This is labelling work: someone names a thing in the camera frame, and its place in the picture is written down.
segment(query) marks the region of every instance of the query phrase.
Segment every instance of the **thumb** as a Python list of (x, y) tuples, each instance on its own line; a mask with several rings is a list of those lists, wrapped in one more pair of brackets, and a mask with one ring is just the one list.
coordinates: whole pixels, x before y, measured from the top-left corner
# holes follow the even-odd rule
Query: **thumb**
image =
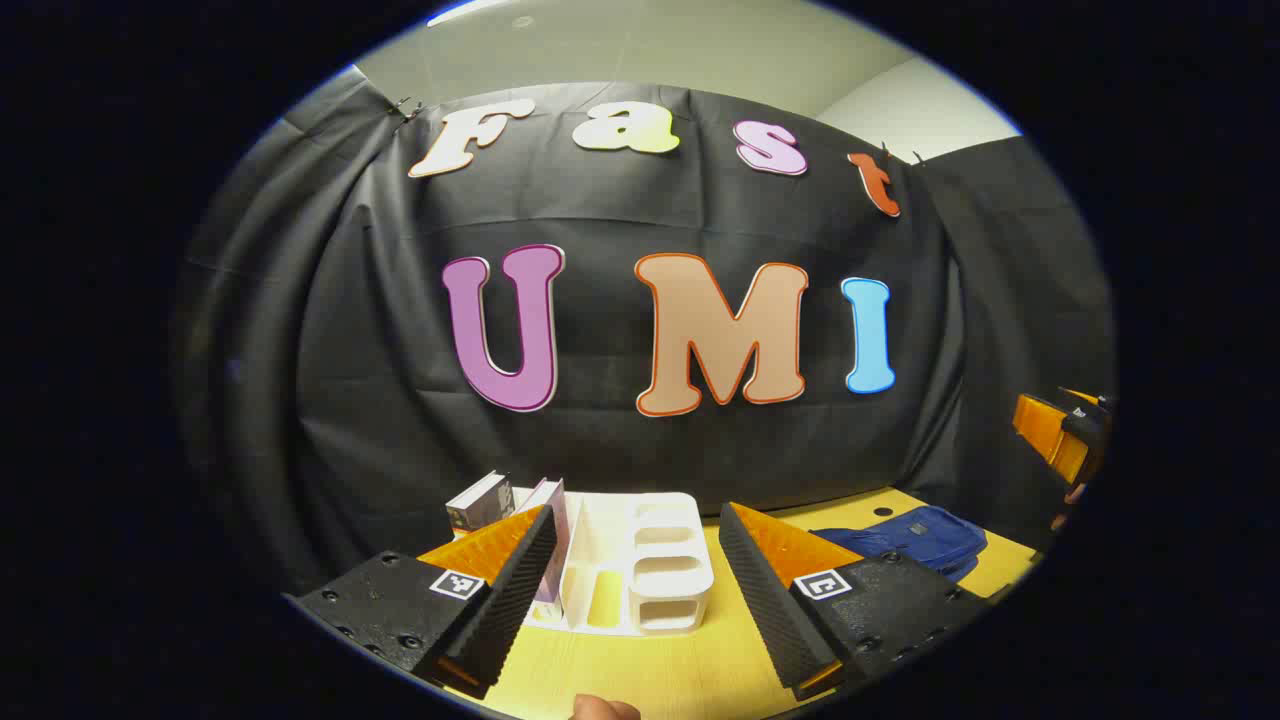
[(573, 717), (570, 720), (640, 720), (640, 711), (625, 702), (605, 702), (594, 694), (573, 698)]
[(570, 720), (618, 720), (618, 714), (594, 694), (579, 694), (573, 697), (573, 717)]

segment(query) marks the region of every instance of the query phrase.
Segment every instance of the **black curtain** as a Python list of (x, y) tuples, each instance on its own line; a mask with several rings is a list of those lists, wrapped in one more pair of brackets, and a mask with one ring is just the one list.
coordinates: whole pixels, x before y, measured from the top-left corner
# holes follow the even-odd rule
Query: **black curtain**
[[(457, 109), (531, 97), (463, 170), (408, 178)], [(584, 150), (593, 105), (668, 108), (664, 155)], [(809, 169), (759, 173), (733, 123), (781, 124)], [(849, 152), (891, 178), (879, 213)], [(520, 414), (479, 397), (453, 351), (440, 270), (481, 256), (494, 363), (520, 364), (508, 251), (566, 252), (556, 279), (559, 382)], [(736, 310), (764, 263), (809, 274), (796, 400), (646, 418), (652, 252), (710, 265)], [(1018, 392), (1110, 389), (1106, 282), (1083, 224), (1023, 140), (911, 167), (817, 120), (684, 88), (571, 83), (447, 102), (411, 122), (349, 69), (250, 151), (212, 200), (183, 265), (174, 361), (206, 492), (259, 570), (305, 592), (383, 548), (447, 542), (442, 505), (490, 469), (531, 486), (687, 492), (704, 512), (776, 509), (897, 484), (1042, 547), (1057, 484), (1014, 437)], [(891, 288), (896, 383), (845, 388), (851, 307), (838, 286)]]

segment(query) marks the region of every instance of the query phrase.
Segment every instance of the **hand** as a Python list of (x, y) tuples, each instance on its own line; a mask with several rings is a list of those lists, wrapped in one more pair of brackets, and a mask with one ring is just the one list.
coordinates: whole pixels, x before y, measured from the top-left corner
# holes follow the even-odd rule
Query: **hand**
[[(1062, 500), (1068, 505), (1075, 505), (1076, 502), (1080, 501), (1080, 496), (1084, 493), (1084, 488), (1085, 487), (1087, 487), (1087, 483), (1080, 483), (1080, 484), (1075, 486), (1075, 488), (1073, 488), (1071, 492), (1068, 493), (1068, 496), (1065, 498), (1062, 498)], [(1053, 524), (1050, 525), (1050, 529), (1056, 533), (1060, 529), (1062, 529), (1062, 525), (1065, 525), (1065, 524), (1066, 524), (1066, 515), (1062, 514), (1062, 515), (1059, 515), (1057, 518), (1053, 518)]]
[(579, 694), (573, 698), (573, 716), (570, 720), (640, 720), (640, 711), (625, 702)]

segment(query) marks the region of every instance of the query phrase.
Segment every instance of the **ceiling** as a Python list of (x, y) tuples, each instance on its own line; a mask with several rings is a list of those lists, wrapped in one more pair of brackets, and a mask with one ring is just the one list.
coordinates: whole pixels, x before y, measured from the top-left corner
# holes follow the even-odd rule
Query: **ceiling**
[(915, 55), (804, 0), (508, 0), (425, 23), (356, 65), (393, 100), (554, 82), (631, 81), (815, 117)]

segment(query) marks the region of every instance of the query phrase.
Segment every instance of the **blue bag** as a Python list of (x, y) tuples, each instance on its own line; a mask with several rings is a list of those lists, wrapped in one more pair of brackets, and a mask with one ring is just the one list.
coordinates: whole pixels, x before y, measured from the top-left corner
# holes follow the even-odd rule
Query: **blue bag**
[(902, 552), (916, 562), (960, 582), (978, 566), (978, 553), (987, 547), (987, 533), (941, 507), (925, 505), (865, 530), (810, 530), (858, 555)]

